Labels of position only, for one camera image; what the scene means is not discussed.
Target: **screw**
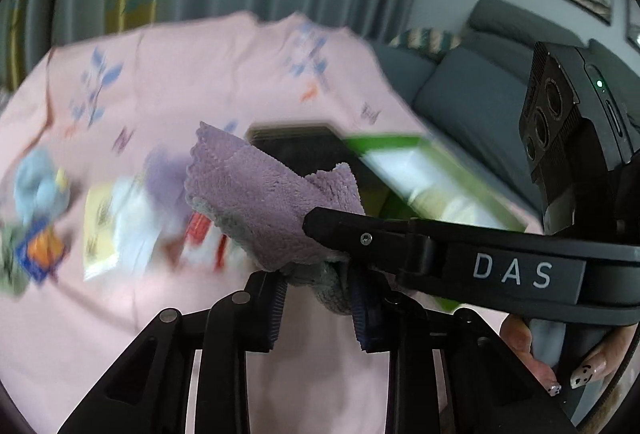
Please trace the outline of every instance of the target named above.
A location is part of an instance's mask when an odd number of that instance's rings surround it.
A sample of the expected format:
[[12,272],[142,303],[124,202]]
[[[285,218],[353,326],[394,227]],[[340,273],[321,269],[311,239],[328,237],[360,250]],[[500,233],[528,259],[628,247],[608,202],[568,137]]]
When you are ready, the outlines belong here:
[[234,304],[246,304],[251,300],[251,294],[246,291],[236,291],[231,296],[231,302]]
[[164,309],[160,312],[160,320],[165,324],[170,324],[178,318],[178,312],[175,309]]

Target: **fingernail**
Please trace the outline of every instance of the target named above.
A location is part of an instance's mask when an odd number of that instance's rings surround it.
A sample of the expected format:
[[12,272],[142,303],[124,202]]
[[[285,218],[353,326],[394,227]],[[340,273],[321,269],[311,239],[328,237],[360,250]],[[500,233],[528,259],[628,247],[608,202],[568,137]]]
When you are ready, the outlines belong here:
[[587,385],[593,378],[598,378],[607,367],[607,359],[601,353],[587,358],[571,375],[571,388]]
[[556,396],[560,394],[562,390],[562,385],[558,384],[558,382],[554,380],[549,380],[548,382],[544,382],[546,391],[549,393],[549,396]]

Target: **light blue toy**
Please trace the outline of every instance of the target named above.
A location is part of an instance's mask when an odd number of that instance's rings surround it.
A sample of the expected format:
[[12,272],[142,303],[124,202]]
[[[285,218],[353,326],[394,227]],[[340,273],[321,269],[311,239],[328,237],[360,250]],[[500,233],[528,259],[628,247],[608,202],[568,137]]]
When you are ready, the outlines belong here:
[[69,206],[69,182],[62,169],[56,169],[46,150],[32,150],[18,165],[15,174],[15,210],[24,224],[37,218],[49,221]]

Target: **finger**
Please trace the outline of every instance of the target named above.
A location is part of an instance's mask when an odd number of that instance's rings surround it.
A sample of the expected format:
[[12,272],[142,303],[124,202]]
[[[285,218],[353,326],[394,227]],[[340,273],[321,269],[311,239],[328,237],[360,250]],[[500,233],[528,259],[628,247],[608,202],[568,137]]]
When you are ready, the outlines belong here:
[[536,360],[531,354],[531,331],[519,316],[509,315],[500,327],[500,338],[511,348],[529,372],[535,376],[546,391],[555,396],[562,389],[553,369]]
[[616,328],[607,335],[574,370],[571,375],[571,387],[578,388],[589,382],[597,382],[615,371],[625,357],[636,326]]

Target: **striped pillow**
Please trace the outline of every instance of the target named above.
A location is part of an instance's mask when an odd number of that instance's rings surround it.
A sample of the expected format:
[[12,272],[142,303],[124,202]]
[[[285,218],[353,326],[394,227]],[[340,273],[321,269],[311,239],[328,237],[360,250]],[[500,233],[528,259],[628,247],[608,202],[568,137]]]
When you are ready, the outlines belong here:
[[435,28],[410,29],[398,35],[389,45],[417,51],[421,56],[440,62],[449,50],[457,47],[462,39],[449,31]]

